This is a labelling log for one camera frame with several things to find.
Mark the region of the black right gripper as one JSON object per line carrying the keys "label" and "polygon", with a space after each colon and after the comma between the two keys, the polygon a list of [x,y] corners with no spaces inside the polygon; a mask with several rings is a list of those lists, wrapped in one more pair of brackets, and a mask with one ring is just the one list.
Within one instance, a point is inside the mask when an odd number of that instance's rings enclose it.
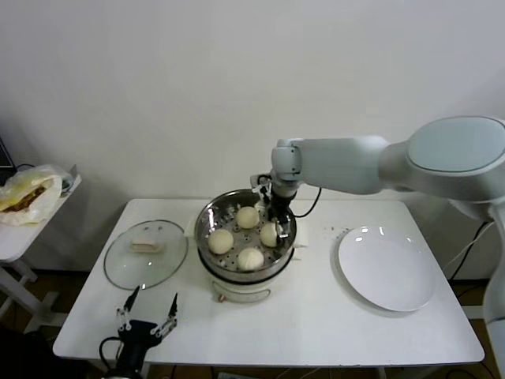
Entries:
{"label": "black right gripper", "polygon": [[275,218],[277,240],[288,238],[290,234],[290,198],[273,193],[269,203],[269,218]]}

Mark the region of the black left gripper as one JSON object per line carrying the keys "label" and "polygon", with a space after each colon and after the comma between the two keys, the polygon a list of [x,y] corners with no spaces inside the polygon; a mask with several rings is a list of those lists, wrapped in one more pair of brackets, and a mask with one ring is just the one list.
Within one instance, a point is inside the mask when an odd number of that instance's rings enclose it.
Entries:
{"label": "black left gripper", "polygon": [[160,345],[177,327],[178,293],[173,298],[167,319],[158,329],[157,324],[152,322],[130,320],[130,311],[139,291],[140,285],[125,300],[124,305],[116,309],[118,337],[123,344],[117,360],[118,369],[140,370],[148,350]]}

